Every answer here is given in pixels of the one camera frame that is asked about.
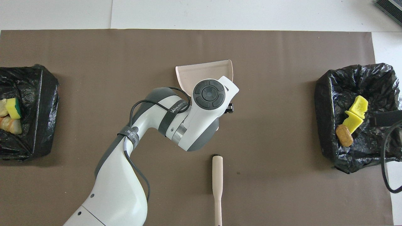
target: brush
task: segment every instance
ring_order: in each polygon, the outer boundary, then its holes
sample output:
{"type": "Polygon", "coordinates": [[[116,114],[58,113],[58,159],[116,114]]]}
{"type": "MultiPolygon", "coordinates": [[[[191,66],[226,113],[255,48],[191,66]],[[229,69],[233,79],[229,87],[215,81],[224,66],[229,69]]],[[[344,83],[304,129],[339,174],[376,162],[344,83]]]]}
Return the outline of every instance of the brush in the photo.
{"type": "Polygon", "coordinates": [[[224,159],[212,156],[212,193],[215,200],[215,226],[222,226],[222,192],[224,187],[224,159]]]}

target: gray button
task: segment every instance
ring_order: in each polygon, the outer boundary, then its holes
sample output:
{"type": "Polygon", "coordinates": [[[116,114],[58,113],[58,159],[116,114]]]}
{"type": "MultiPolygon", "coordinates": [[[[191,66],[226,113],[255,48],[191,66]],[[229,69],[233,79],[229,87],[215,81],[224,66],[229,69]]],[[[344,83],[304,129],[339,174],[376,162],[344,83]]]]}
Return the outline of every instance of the gray button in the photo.
{"type": "Polygon", "coordinates": [[[205,100],[203,100],[201,97],[197,97],[195,99],[195,102],[197,102],[198,105],[201,105],[205,108],[209,108],[209,103],[205,102],[205,100]]]}
{"type": "Polygon", "coordinates": [[[218,91],[223,91],[224,90],[224,87],[222,86],[222,84],[220,84],[216,80],[210,80],[209,84],[212,85],[212,86],[215,86],[218,91]]]}
{"type": "Polygon", "coordinates": [[[216,89],[212,86],[207,86],[205,89],[202,90],[202,97],[206,101],[213,101],[216,99],[217,92],[216,89]]]}
{"type": "Polygon", "coordinates": [[[207,83],[205,81],[202,81],[202,82],[198,83],[197,86],[195,87],[194,93],[195,94],[200,94],[201,89],[206,85],[207,85],[207,83]]]}
{"type": "Polygon", "coordinates": [[[220,106],[220,105],[222,104],[223,100],[224,100],[223,94],[219,94],[219,95],[218,95],[218,98],[216,99],[216,101],[214,101],[214,102],[212,103],[212,106],[214,106],[214,107],[220,106]]]}

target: robotic arm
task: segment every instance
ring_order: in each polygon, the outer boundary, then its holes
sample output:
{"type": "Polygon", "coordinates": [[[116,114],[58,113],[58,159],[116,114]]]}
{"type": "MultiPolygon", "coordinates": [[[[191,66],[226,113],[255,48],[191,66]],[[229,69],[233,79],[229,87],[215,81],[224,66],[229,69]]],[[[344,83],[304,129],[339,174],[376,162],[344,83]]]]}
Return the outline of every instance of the robotic arm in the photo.
{"type": "Polygon", "coordinates": [[[147,200],[128,156],[148,128],[158,131],[185,151],[202,148],[218,129],[221,117],[239,91],[228,78],[200,81],[193,90],[192,105],[170,88],[156,88],[147,100],[166,109],[143,103],[108,148],[95,170],[91,194],[64,224],[65,226],[142,226],[147,216],[147,200]]]}

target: black plastic bag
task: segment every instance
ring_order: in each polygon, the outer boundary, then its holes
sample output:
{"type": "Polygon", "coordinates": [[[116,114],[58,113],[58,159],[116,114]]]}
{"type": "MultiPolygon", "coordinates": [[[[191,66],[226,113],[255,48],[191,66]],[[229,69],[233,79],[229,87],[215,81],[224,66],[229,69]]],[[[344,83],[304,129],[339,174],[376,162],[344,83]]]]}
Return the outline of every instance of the black plastic bag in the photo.
{"type": "Polygon", "coordinates": [[[0,68],[0,99],[20,101],[22,134],[0,129],[0,158],[25,161],[50,153],[56,123],[57,79],[42,65],[0,68]]]}
{"type": "MultiPolygon", "coordinates": [[[[326,72],[317,80],[314,94],[322,154],[345,173],[379,164],[386,127],[372,127],[369,120],[375,113],[398,110],[398,96],[398,80],[390,65],[353,65],[326,72]],[[368,110],[363,123],[352,134],[353,144],[343,147],[335,129],[347,118],[345,111],[358,95],[368,100],[368,110]]],[[[391,139],[400,144],[399,136],[391,139]]],[[[400,161],[401,147],[389,146],[385,156],[387,162],[400,161]]]]}

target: black cable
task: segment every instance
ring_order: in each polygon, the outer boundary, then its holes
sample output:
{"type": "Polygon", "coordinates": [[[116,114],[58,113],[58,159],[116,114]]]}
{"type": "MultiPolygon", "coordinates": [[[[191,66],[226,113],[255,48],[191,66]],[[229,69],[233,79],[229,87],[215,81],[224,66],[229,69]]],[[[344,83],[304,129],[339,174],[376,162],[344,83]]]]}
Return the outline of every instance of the black cable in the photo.
{"type": "Polygon", "coordinates": [[[126,157],[127,161],[130,163],[131,167],[133,167],[137,171],[137,173],[145,180],[145,183],[147,183],[147,187],[148,187],[147,202],[148,202],[150,199],[150,193],[151,193],[150,183],[148,182],[148,180],[144,176],[144,174],[142,174],[142,172],[131,161],[130,156],[128,155],[127,151],[124,151],[124,156],[126,157]]]}
{"type": "MultiPolygon", "coordinates": [[[[186,94],[186,92],[184,92],[182,89],[177,88],[177,87],[173,87],[173,86],[167,86],[167,88],[170,89],[174,89],[174,90],[178,90],[180,92],[182,92],[186,97],[187,97],[187,106],[185,108],[183,108],[182,110],[180,110],[178,113],[183,113],[185,111],[187,111],[187,109],[189,109],[190,107],[190,97],[186,94]]],[[[152,101],[152,100],[141,100],[138,101],[137,103],[135,103],[130,111],[130,119],[129,119],[129,127],[133,126],[133,113],[134,113],[134,109],[140,104],[140,103],[153,103],[155,105],[160,106],[161,108],[163,108],[164,110],[168,111],[169,109],[165,106],[163,106],[162,104],[152,101]]],[[[127,151],[124,151],[124,156],[126,157],[127,161],[130,163],[131,167],[133,167],[135,169],[135,171],[137,171],[137,173],[144,179],[145,183],[147,184],[148,187],[148,194],[147,194],[147,202],[149,201],[150,198],[150,193],[151,193],[151,186],[150,183],[148,182],[147,178],[144,176],[144,174],[142,174],[142,172],[139,170],[139,168],[131,161],[130,156],[128,155],[127,151]]]]}
{"type": "Polygon", "coordinates": [[[380,162],[381,162],[382,178],[384,179],[384,183],[385,183],[385,186],[387,187],[387,189],[388,189],[391,193],[394,193],[394,194],[399,193],[399,192],[402,191],[402,185],[401,185],[399,188],[397,188],[397,189],[392,189],[392,188],[390,187],[390,184],[389,184],[388,179],[387,179],[387,175],[385,174],[385,151],[386,151],[386,148],[387,148],[387,141],[388,141],[388,138],[390,137],[392,131],[393,131],[395,128],[397,128],[398,126],[400,126],[400,125],[402,125],[402,120],[400,120],[400,121],[394,123],[390,128],[388,128],[388,129],[386,130],[386,132],[385,132],[385,134],[386,134],[386,135],[385,135],[385,140],[384,140],[383,146],[382,146],[382,148],[381,148],[381,153],[380,153],[380,162]]]}

